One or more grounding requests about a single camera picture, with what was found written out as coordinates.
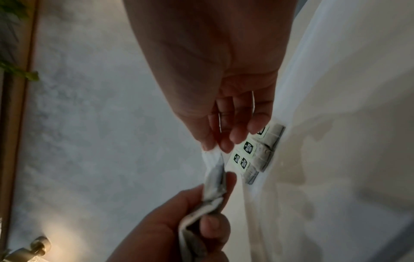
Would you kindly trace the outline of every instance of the black square logo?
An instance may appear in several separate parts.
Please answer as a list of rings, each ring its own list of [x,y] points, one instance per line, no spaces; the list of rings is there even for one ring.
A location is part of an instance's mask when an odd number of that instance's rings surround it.
[[[249,142],[246,142],[244,149],[247,153],[251,154],[251,152],[253,151],[253,145]]]
[[[234,159],[234,162],[238,163],[238,161],[240,160],[240,156],[236,154],[233,159]]]
[[[247,166],[247,160],[245,158],[242,158],[240,165],[243,169],[246,169]]]
[[[261,135],[261,134],[263,134],[263,132],[264,132],[264,129],[265,129],[266,127],[264,127],[262,130],[260,130],[259,132],[257,132],[257,134],[258,135]]]

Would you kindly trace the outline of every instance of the wooden door frame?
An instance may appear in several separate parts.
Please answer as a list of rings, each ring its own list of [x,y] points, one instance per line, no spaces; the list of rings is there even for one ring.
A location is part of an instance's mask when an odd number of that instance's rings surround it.
[[[18,28],[19,44],[16,49],[17,66],[31,70],[31,57],[35,41],[38,0],[25,0],[29,6],[29,18],[23,20]],[[16,172],[21,122],[25,104],[27,80],[21,77],[4,75],[2,97],[0,100],[0,250],[7,246],[10,213]]]

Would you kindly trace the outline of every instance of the white garment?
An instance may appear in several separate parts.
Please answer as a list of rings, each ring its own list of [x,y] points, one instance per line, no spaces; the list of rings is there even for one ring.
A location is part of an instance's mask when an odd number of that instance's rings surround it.
[[[251,258],[368,261],[414,218],[414,1],[301,13],[273,109],[287,129],[244,188]]]

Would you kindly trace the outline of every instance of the fingernail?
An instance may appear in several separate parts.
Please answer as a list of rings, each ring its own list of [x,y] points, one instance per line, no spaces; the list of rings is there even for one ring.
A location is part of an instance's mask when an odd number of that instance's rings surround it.
[[[214,229],[214,230],[219,229],[220,221],[219,221],[218,218],[209,216],[208,221],[209,221],[210,226],[211,226],[212,229]]]

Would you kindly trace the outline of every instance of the hand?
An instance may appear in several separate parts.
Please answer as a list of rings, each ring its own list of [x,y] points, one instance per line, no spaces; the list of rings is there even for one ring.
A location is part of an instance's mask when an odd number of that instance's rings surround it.
[[[124,2],[167,101],[204,150],[230,152],[269,122],[295,0]]]
[[[227,173],[227,193],[223,208],[236,184],[236,175]],[[148,214],[122,241],[107,262],[175,262],[181,261],[178,225],[183,217],[201,203],[203,185],[182,191]],[[203,262],[226,262],[221,251],[229,239],[230,223],[222,214],[205,215],[200,220],[200,233],[209,255]]]

